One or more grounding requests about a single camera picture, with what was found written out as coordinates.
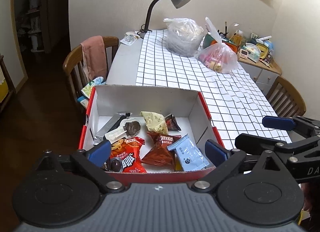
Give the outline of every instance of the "round black disc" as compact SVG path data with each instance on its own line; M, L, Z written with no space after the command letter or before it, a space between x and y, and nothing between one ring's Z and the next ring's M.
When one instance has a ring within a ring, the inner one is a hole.
M246 223L271 226L294 220L303 206L303 193L293 179L271 171L256 171L225 180L217 191L221 206Z
M36 171L15 190L18 217L37 227L64 226L82 219L98 204L98 187L81 176Z

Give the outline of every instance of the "yellow cushion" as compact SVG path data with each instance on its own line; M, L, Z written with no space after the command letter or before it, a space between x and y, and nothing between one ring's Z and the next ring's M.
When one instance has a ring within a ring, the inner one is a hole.
M3 82L0 82L0 102L4 100L8 92L9 92L8 84L5 80L3 80Z

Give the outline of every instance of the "pink towel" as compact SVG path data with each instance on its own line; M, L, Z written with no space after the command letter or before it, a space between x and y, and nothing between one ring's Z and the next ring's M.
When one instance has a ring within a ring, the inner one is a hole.
M83 55L83 71L87 79L107 78L108 66L106 51L101 36L94 36L81 42Z

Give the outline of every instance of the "light blue wrapper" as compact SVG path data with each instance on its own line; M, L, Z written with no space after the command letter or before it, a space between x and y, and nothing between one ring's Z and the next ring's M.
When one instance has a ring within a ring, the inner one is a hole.
M189 138L185 135L167 147L169 151L175 150L184 171L198 171L210 163Z

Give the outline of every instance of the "dark brown floor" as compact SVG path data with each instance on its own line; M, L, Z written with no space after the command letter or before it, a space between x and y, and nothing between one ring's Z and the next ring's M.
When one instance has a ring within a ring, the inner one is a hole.
M68 38L35 60L24 54L28 81L0 114L0 231L19 221L11 205L15 187L43 150L67 154L77 149L82 123L65 87L62 63L70 51Z

